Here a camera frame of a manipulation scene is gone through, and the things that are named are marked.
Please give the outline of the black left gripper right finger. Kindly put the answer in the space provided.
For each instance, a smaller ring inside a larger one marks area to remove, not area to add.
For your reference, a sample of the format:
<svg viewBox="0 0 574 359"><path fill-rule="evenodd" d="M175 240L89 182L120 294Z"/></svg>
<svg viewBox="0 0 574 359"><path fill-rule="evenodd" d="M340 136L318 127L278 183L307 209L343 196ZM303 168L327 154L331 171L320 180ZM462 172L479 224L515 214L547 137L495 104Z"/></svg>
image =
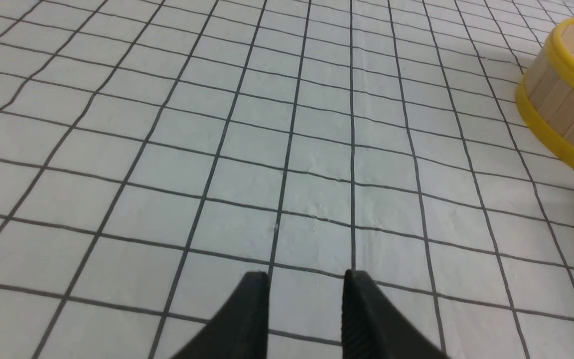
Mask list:
<svg viewBox="0 0 574 359"><path fill-rule="evenodd" d="M366 271L347 270L342 292L344 359L446 359Z"/></svg>

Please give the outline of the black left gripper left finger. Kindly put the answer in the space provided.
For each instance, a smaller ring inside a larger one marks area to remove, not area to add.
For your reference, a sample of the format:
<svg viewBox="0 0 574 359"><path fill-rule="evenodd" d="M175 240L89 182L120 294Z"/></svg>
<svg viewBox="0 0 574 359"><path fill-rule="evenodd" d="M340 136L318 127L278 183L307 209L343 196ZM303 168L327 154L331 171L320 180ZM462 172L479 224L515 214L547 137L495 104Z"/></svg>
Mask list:
<svg viewBox="0 0 574 359"><path fill-rule="evenodd" d="M248 271L215 316L174 359L266 359L270 284L267 273Z"/></svg>

